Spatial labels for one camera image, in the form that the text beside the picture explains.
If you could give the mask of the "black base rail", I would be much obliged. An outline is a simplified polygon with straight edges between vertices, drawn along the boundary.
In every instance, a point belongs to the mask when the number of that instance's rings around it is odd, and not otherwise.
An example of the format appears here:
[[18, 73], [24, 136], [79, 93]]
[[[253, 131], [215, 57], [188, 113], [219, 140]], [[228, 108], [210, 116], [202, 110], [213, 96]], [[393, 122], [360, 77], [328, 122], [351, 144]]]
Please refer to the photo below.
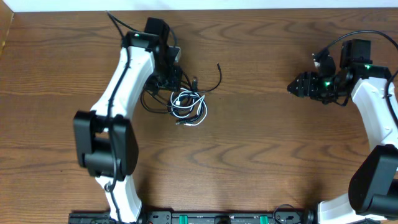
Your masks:
[[[121, 223], [111, 218], [109, 212], [73, 212], [69, 224]], [[177, 213], [171, 211], [142, 212], [138, 224], [303, 224], [319, 223], [312, 213], [277, 211], [274, 213]]]

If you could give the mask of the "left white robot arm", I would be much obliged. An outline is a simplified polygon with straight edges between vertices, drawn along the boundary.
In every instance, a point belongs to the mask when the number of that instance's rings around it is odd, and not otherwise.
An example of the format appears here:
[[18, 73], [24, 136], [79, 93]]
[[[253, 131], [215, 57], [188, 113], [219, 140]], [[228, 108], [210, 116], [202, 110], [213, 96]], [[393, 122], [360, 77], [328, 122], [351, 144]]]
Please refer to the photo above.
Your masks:
[[182, 70], [180, 47], [167, 43], [170, 26], [150, 17], [142, 32], [130, 28], [121, 36], [118, 66], [101, 98], [73, 119], [76, 154], [104, 190], [110, 210], [71, 213], [69, 223], [145, 223], [134, 185], [139, 148], [132, 128], [142, 91], [176, 91]]

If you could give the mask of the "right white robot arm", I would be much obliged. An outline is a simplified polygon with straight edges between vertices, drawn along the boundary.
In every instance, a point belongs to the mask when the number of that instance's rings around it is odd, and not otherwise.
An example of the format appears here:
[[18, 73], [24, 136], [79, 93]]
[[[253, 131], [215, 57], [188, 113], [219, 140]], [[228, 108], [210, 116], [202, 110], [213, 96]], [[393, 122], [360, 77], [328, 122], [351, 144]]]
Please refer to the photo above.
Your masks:
[[324, 105], [346, 106], [352, 101], [360, 112], [371, 150], [352, 176], [348, 192], [307, 210], [304, 223], [380, 223], [397, 219], [397, 100], [387, 67], [374, 65], [371, 43], [343, 42], [340, 66], [328, 52], [314, 56], [316, 72], [299, 74], [287, 91]]

